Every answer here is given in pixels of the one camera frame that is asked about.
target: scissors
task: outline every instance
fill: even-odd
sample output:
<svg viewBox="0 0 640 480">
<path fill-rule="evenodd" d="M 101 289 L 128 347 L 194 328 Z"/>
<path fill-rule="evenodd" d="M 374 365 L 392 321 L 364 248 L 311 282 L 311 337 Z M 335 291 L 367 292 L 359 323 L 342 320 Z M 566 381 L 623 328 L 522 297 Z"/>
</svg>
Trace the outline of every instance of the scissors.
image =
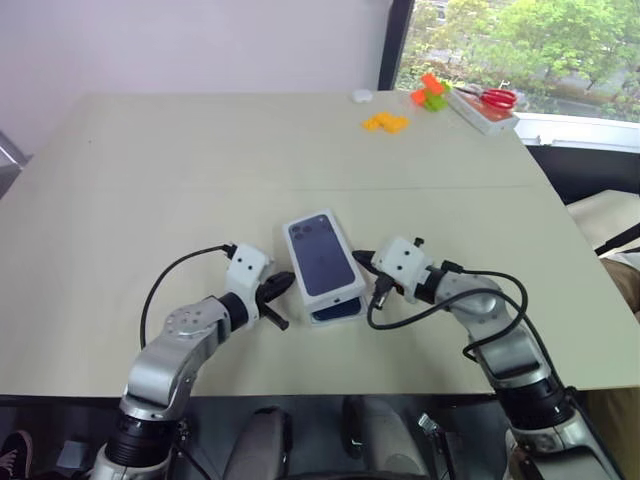
<svg viewBox="0 0 640 480">
<path fill-rule="evenodd" d="M 489 88 L 488 90 L 476 89 L 473 87 L 456 87 L 456 90 L 470 93 L 480 98 L 485 105 L 489 105 L 497 110 L 511 110 L 516 106 L 518 97 L 511 90 L 501 88 Z"/>
</svg>

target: sneaker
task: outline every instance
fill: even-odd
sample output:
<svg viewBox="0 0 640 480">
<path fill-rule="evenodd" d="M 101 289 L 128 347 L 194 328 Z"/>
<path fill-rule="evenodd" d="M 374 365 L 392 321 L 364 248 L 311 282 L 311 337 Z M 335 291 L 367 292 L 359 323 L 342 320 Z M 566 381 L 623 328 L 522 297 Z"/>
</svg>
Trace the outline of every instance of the sneaker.
<svg viewBox="0 0 640 480">
<path fill-rule="evenodd" d="M 0 469 L 9 473 L 10 479 L 29 477 L 33 445 L 31 435 L 18 430 L 9 435 L 0 449 Z"/>
</svg>

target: table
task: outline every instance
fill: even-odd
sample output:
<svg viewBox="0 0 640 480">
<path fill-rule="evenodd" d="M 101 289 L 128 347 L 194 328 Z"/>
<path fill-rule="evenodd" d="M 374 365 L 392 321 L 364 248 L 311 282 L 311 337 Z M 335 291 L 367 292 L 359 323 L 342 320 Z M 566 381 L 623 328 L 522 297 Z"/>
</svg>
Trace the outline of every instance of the table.
<svg viewBox="0 0 640 480">
<path fill-rule="evenodd" d="M 407 115 L 397 134 L 360 122 Z M 0 393 L 118 396 L 138 351 L 144 298 L 192 250 L 247 242 L 290 267 L 281 225 L 333 209 L 355 249 L 421 236 L 437 261 L 518 276 L 568 384 L 640 383 L 639 329 L 513 132 L 484 137 L 455 112 L 401 93 L 95 95 L 84 98 L 0 202 Z M 149 338 L 175 307 L 222 293 L 226 259 L 174 271 Z M 515 295 L 508 286 L 506 290 Z M 441 313 L 392 332 L 303 319 L 234 334 L 201 370 L 210 395 L 479 393 L 490 387 Z M 388 318 L 418 306 L 398 296 Z"/>
</svg>

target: wall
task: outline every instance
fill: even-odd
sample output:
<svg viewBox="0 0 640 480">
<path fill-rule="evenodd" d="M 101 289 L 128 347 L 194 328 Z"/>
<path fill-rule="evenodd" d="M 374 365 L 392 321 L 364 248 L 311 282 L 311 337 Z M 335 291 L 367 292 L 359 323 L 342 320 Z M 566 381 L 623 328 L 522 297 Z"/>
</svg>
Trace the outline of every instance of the wall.
<svg viewBox="0 0 640 480">
<path fill-rule="evenodd" d="M 33 153 L 87 92 L 375 88 L 391 0 L 2 0 L 0 129 Z"/>
</svg>

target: phone box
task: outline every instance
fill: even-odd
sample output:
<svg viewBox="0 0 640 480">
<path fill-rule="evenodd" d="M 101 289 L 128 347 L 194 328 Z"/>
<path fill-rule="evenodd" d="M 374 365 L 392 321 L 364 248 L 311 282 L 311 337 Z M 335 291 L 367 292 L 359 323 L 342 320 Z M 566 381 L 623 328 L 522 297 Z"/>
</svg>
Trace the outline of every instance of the phone box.
<svg viewBox="0 0 640 480">
<path fill-rule="evenodd" d="M 304 308 L 310 315 L 364 293 L 362 274 L 330 210 L 289 222 L 283 231 Z"/>
</svg>

